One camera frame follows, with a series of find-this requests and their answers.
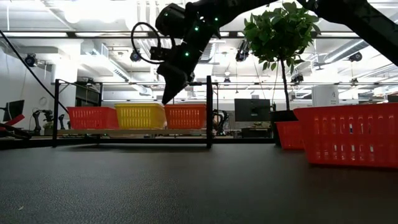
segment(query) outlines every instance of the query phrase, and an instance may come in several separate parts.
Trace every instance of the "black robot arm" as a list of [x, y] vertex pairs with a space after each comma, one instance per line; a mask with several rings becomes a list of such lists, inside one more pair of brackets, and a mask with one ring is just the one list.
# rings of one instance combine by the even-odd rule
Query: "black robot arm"
[[[163, 60], [157, 69], [166, 81], [163, 104], [183, 90], [187, 82], [193, 81], [193, 71], [201, 54], [213, 36], [220, 38], [220, 27], [246, 11], [275, 1], [200, 0], [189, 2], [185, 9], [176, 4], [169, 4], [163, 9], [156, 20], [156, 28], [172, 40], [183, 39], [181, 45], [174, 45], [171, 50], [159, 46], [151, 49], [151, 57], [155, 56], [153, 59]], [[318, 17], [348, 26], [398, 65], [398, 25], [373, 8], [367, 0], [297, 1]]]

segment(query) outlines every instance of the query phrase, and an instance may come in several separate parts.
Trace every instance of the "tree trunk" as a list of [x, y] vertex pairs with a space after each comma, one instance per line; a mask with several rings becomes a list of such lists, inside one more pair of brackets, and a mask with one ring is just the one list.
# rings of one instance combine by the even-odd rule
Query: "tree trunk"
[[286, 81], [286, 73], [285, 73], [285, 64], [284, 59], [280, 59], [280, 65], [282, 66], [282, 78], [284, 79], [284, 89], [285, 89], [285, 97], [286, 97], [286, 110], [290, 110], [290, 100], [289, 93], [287, 92], [287, 81]]

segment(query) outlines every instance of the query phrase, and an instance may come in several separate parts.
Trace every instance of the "red basket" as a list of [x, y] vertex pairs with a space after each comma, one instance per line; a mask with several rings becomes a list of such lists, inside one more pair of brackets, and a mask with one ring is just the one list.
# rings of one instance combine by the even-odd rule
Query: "red basket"
[[107, 107], [68, 107], [72, 129], [119, 129], [116, 110]]
[[309, 163], [398, 168], [398, 103], [299, 108]]
[[201, 129], [205, 127], [206, 105], [166, 105], [169, 129]]
[[300, 122], [276, 122], [282, 149], [304, 149]]

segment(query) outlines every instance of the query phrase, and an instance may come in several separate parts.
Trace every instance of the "yellow basket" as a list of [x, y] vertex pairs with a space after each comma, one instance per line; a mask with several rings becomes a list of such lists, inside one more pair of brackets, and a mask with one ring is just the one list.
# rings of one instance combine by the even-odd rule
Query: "yellow basket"
[[164, 108], [157, 103], [122, 103], [114, 107], [121, 129], [161, 129], [165, 126]]

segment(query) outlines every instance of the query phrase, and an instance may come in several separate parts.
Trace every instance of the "black tabletop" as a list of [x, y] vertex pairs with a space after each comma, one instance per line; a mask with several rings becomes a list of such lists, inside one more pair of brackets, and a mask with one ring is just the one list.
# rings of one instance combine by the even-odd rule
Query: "black tabletop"
[[0, 223], [398, 223], [398, 172], [273, 145], [0, 151]]

